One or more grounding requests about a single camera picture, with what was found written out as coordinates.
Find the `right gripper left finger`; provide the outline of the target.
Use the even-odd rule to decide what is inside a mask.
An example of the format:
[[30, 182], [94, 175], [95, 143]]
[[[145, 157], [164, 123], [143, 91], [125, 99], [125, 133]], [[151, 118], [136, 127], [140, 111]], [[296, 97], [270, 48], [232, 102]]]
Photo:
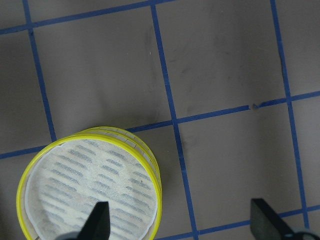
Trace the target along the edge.
[[97, 202], [77, 235], [78, 240], [108, 240], [111, 235], [110, 209], [107, 201]]

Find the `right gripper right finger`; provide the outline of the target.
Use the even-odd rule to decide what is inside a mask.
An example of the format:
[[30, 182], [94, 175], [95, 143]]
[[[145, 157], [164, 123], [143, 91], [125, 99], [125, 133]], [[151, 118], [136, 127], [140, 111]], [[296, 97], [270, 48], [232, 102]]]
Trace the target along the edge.
[[250, 231], [255, 240], [293, 240], [295, 235], [262, 198], [250, 200]]

